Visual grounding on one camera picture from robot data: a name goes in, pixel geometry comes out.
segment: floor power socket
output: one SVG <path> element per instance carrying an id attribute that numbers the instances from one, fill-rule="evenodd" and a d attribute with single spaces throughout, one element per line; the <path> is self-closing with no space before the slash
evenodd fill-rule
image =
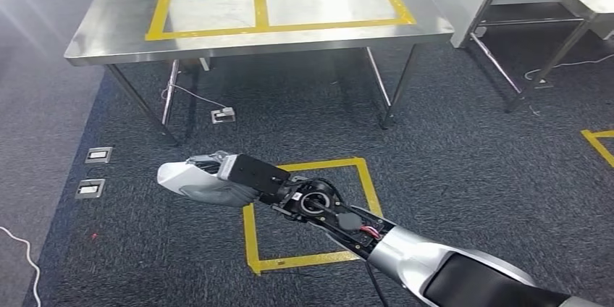
<path id="1" fill-rule="evenodd" d="M 235 116 L 235 110 L 231 106 L 222 108 L 220 110 L 211 111 L 211 121 L 214 124 L 221 124 L 224 122 L 234 122 L 237 119 Z"/>

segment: white cable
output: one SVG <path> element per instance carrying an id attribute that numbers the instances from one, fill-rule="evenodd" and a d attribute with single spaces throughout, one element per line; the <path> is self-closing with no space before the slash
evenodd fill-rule
<path id="1" fill-rule="evenodd" d="M 36 305 L 38 307 L 41 307 L 41 298 L 38 296 L 38 280 L 41 278 L 41 269 L 39 269 L 38 266 L 34 264 L 34 261 L 32 261 L 32 258 L 30 257 L 30 242 L 24 240 L 23 238 L 19 238 L 13 235 L 6 227 L 0 226 L 0 230 L 5 231 L 7 235 L 11 237 L 12 239 L 17 240 L 21 243 L 25 243 L 25 258 L 28 260 L 28 263 L 30 264 L 30 266 L 34 267 L 34 270 L 36 271 L 36 278 L 34 278 L 34 285 L 32 286 L 32 292 L 34 293 L 34 299 L 36 300 Z"/>
<path id="2" fill-rule="evenodd" d="M 185 92 L 189 93 L 190 95 L 192 95 L 192 96 L 194 96 L 194 97 L 196 97 L 196 98 L 198 98 L 198 99 L 201 99 L 201 100 L 203 100 L 203 101 L 207 101 L 207 102 L 209 102 L 209 103 L 213 103 L 213 104 L 215 104 L 215 105 L 217 105 L 217 106 L 220 106 L 220 107 L 222 107 L 222 108 L 226 108 L 226 106 L 225 106 L 224 104 L 217 103 L 216 101 L 212 101 L 211 99 L 207 99 L 207 98 L 204 98 L 204 97 L 200 97 L 199 95 L 197 95 L 197 94 L 195 94 L 195 93 L 192 93 L 192 92 L 190 92 L 190 91 L 188 91 L 188 90 L 186 90 L 186 89 L 182 88 L 181 86 L 178 86 L 178 85 L 170 85 L 170 84 L 169 84 L 169 86 L 172 86 L 172 87 L 174 87 L 174 88 L 178 88 L 178 89 L 180 89 L 180 90 L 182 90 L 182 91 L 185 91 Z M 168 92 L 168 88 L 165 88 L 165 89 L 162 91 L 162 93 L 160 93 L 160 96 L 162 97 L 162 99 L 167 99 L 167 92 Z"/>
<path id="3" fill-rule="evenodd" d="M 610 56 L 606 56 L 602 59 L 598 59 L 597 61 L 582 61 L 582 62 L 576 62 L 576 63 L 561 63 L 561 64 L 557 64 L 556 66 L 553 67 L 554 68 L 558 68 L 558 67 L 562 67 L 562 66 L 576 66 L 578 64 L 586 64 L 586 63 L 599 63 L 601 61 L 605 61 L 606 59 L 609 59 L 610 57 L 613 57 L 614 54 L 611 54 Z M 537 70 L 529 70 L 528 72 L 524 73 L 524 78 L 527 80 L 533 80 L 532 77 L 529 77 L 529 74 L 531 73 L 535 73 L 535 72 L 539 72 L 540 70 L 542 70 L 541 68 L 537 69 Z"/>

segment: power cord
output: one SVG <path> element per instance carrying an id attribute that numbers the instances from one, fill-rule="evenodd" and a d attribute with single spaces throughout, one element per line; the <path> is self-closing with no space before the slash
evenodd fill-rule
<path id="1" fill-rule="evenodd" d="M 379 296 L 379 299 L 382 302 L 382 306 L 388 307 L 388 301 L 386 301 L 384 294 L 382 294 L 382 289 L 379 288 L 379 284 L 377 284 L 377 280 L 375 279 L 375 274 L 373 274 L 373 270 L 371 269 L 371 264 L 368 261 L 365 261 L 365 267 L 366 267 L 366 272 L 369 274 L 369 277 L 371 278 L 371 283 L 373 283 L 373 287 L 375 288 L 375 291 L 377 292 L 377 295 Z"/>
<path id="2" fill-rule="evenodd" d="M 602 61 L 605 61 L 606 59 L 609 59 L 610 57 L 614 57 L 614 54 L 611 54 L 610 56 L 606 56 L 602 59 L 598 59 L 597 61 L 582 61 L 582 62 L 576 62 L 576 63 L 561 63 L 561 64 L 557 64 L 556 66 L 554 66 L 553 68 L 558 68 L 558 67 L 562 67 L 562 66 L 576 66 L 578 64 L 586 64 L 586 63 L 599 63 Z M 529 77 L 530 74 L 533 74 L 535 72 L 539 72 L 540 70 L 542 70 L 541 68 L 536 69 L 536 70 L 529 70 L 528 72 L 524 73 L 524 78 L 527 80 L 533 80 L 533 77 Z"/>
<path id="3" fill-rule="evenodd" d="M 21 243 L 25 243 L 25 258 L 28 260 L 28 263 L 30 264 L 30 266 L 34 267 L 34 270 L 36 271 L 36 278 L 34 278 L 34 285 L 32 286 L 32 293 L 34 294 L 34 299 L 36 300 L 37 307 L 41 307 L 41 297 L 38 296 L 38 281 L 41 278 L 41 269 L 39 269 L 38 266 L 34 264 L 34 261 L 32 261 L 32 258 L 30 257 L 30 248 L 31 248 L 30 242 L 28 242 L 27 240 L 24 240 L 23 238 L 19 238 L 13 235 L 6 227 L 0 226 L 0 230 L 5 231 L 7 235 L 11 237 L 12 239 L 19 241 Z"/>
<path id="4" fill-rule="evenodd" d="M 220 106 L 220 107 L 222 107 L 222 108 L 226 108 L 226 107 L 227 107 L 227 106 L 225 106 L 224 104 L 217 103 L 216 101 L 212 101 L 211 99 L 207 99 L 207 98 L 204 98 L 204 97 L 200 97 L 199 95 L 197 95 L 197 94 L 195 94 L 195 93 L 193 93 L 193 92 L 191 92 L 191 91 L 189 91 L 189 90 L 186 90 L 186 89 L 182 88 L 181 86 L 178 86 L 178 85 L 170 85 L 170 86 L 172 86 L 173 88 L 178 88 L 178 89 L 180 89 L 180 90 L 182 90 L 182 91 L 184 91 L 184 92 L 186 92 L 186 93 L 189 93 L 190 95 L 192 95 L 192 96 L 194 96 L 194 97 L 196 97 L 196 98 L 198 98 L 198 99 L 200 99 L 200 100 L 202 100 L 202 101 L 207 101 L 207 102 L 209 102 L 209 103 L 211 103 L 211 104 L 215 104 L 215 105 Z M 160 96 L 162 97 L 162 99 L 167 99 L 167 92 L 168 92 L 168 88 L 165 88 L 165 89 L 162 91 L 162 93 L 160 94 Z"/>

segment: metal table frame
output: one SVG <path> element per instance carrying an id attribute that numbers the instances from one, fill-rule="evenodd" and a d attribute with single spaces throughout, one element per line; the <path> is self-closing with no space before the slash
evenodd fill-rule
<path id="1" fill-rule="evenodd" d="M 407 62 L 405 63 L 405 66 L 403 68 L 403 73 L 401 74 L 401 78 L 399 79 L 395 92 L 392 95 L 392 100 L 388 96 L 387 90 L 384 86 L 384 82 L 382 81 L 382 76 L 379 74 L 379 70 L 377 68 L 377 64 L 375 63 L 375 58 L 373 56 L 373 53 L 371 52 L 371 48 L 369 47 L 364 48 L 366 51 L 366 56 L 369 59 L 369 63 L 371 64 L 373 73 L 377 80 L 379 92 L 382 94 L 382 98 L 384 100 L 386 114 L 384 115 L 383 119 L 380 121 L 380 127 L 383 130 L 387 130 L 388 127 L 392 124 L 392 119 L 394 118 L 395 110 L 398 107 L 398 104 L 403 97 L 403 93 L 405 92 L 405 89 L 407 88 L 408 81 L 411 78 L 410 76 L 411 64 L 413 62 L 414 55 L 416 54 L 414 49 L 418 45 L 419 44 L 413 45 L 410 50 L 409 57 L 407 58 Z M 205 71 L 210 70 L 210 67 L 211 67 L 210 58 L 201 58 L 200 60 L 201 60 L 201 64 L 204 70 Z M 170 143 L 173 143 L 175 145 L 179 145 L 180 143 L 176 139 L 176 137 L 170 132 L 168 128 L 168 123 L 169 123 L 171 108 L 172 108 L 174 85 L 177 82 L 177 76 L 179 74 L 179 66 L 180 66 L 180 60 L 178 59 L 173 60 L 171 73 L 170 73 L 169 81 L 168 81 L 167 88 L 166 88 L 167 97 L 165 98 L 165 102 L 164 102 L 164 111 L 162 113 L 161 119 L 159 119 L 158 115 L 156 115 L 154 111 L 151 110 L 147 102 L 145 102 L 143 97 L 141 97 L 139 93 L 136 91 L 136 89 L 132 86 L 132 84 L 130 84 L 130 82 L 125 77 L 125 75 L 122 73 L 122 71 L 119 70 L 119 67 L 116 64 L 105 65 L 105 68 L 109 70 L 113 78 L 117 81 L 117 85 L 119 85 L 119 87 L 126 93 L 126 95 L 132 101 L 135 102 L 135 104 L 139 107 L 139 109 L 147 116 L 151 124 L 163 136 L 165 136 L 169 140 Z"/>
<path id="2" fill-rule="evenodd" d="M 474 20 L 471 22 L 471 25 L 468 29 L 463 42 L 461 43 L 461 47 L 464 47 L 469 40 L 474 41 L 479 49 L 484 52 L 484 54 L 488 57 L 488 59 L 493 63 L 493 65 L 497 68 L 499 73 L 503 75 L 503 77 L 508 81 L 513 90 L 516 92 L 514 99 L 506 106 L 505 112 L 511 113 L 516 110 L 522 101 L 530 96 L 537 86 L 541 83 L 542 80 L 545 80 L 546 77 L 550 74 L 552 68 L 554 68 L 559 61 L 568 53 L 568 51 L 576 45 L 576 43 L 582 38 L 582 36 L 589 30 L 591 24 L 594 22 L 596 18 L 596 14 L 591 14 L 586 17 L 576 17 L 576 18 L 565 18 L 565 19 L 555 19 L 555 18 L 547 18 L 547 19 L 534 19 L 534 20 L 509 20 L 509 21 L 483 21 L 484 13 L 486 9 L 491 5 L 493 0 L 484 0 L 482 5 L 479 7 L 478 13 L 476 14 Z M 556 52 L 552 55 L 552 57 L 545 63 L 545 65 L 541 68 L 541 70 L 535 75 L 533 80 L 525 87 L 521 88 L 511 77 L 507 74 L 507 72 L 501 67 L 495 56 L 488 49 L 484 42 L 479 40 L 479 37 L 476 35 L 475 30 L 478 27 L 489 27 L 489 26 L 504 26 L 504 25 L 535 25 L 542 23 L 556 23 L 556 22 L 579 22 L 576 28 L 571 32 L 571 34 L 565 39 L 565 41 L 559 46 Z"/>

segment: gray carpet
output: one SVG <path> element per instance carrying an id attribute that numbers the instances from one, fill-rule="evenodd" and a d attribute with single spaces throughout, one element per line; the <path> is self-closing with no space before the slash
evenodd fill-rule
<path id="1" fill-rule="evenodd" d="M 38 258 L 103 71 L 62 55 L 91 0 L 0 0 L 0 226 Z M 32 277 L 22 243 L 0 234 L 0 306 Z"/>
<path id="2" fill-rule="evenodd" d="M 486 39 L 521 74 L 569 31 L 493 30 Z M 407 48 L 374 50 L 386 83 L 398 78 Z M 580 130 L 614 128 L 614 64 L 560 68 L 556 87 L 540 91 L 533 110 L 503 114 L 501 94 L 510 89 L 474 46 L 415 52 L 416 75 L 388 131 L 378 128 L 382 107 L 360 49 L 224 57 L 211 72 L 191 69 L 179 84 L 233 106 L 238 121 L 212 125 L 211 106 L 178 92 L 171 130 L 180 147 L 166 145 L 105 77 L 39 261 L 46 305 L 379 305 L 356 261 L 254 276 L 240 210 L 194 203 L 156 185 L 160 164 L 217 149 L 275 164 L 364 157 L 392 221 L 499 256 L 543 287 L 612 305 L 614 174 Z M 588 35 L 569 60 L 613 52 L 611 43 Z M 122 69 L 161 112 L 169 65 Z M 83 166 L 86 148 L 108 145 L 115 147 L 110 164 Z M 364 204 L 352 168 L 303 174 L 327 177 Z M 107 179 L 100 199 L 73 199 L 86 177 Z M 263 206 L 256 223 L 261 258 L 335 249 L 321 233 Z M 418 306 L 377 275 L 392 306 Z M 24 306 L 31 304 L 28 296 Z"/>

